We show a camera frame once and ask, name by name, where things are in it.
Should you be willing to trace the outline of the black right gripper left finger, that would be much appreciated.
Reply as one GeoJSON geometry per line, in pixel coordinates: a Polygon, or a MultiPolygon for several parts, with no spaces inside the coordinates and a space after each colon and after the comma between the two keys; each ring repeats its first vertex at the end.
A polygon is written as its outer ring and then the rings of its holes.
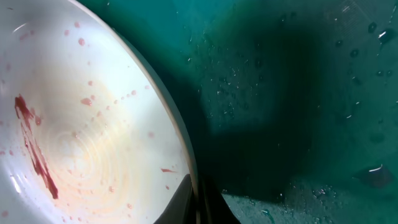
{"type": "Polygon", "coordinates": [[[169,204],[154,224],[196,224],[196,201],[189,174],[182,179],[169,204]]]}

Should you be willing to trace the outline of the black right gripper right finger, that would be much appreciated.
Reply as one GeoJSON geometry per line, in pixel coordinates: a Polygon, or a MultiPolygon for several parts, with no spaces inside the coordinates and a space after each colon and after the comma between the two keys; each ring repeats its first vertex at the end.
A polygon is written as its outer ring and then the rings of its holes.
{"type": "Polygon", "coordinates": [[[210,177],[200,177],[199,190],[201,223],[240,224],[210,177]]]}

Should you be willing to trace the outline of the white plate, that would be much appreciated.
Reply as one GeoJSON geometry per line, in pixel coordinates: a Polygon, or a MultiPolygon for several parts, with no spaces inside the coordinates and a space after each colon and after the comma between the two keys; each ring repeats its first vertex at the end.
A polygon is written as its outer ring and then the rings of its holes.
{"type": "Polygon", "coordinates": [[[77,1],[1,1],[1,222],[154,223],[197,170],[143,56],[77,1]]]}

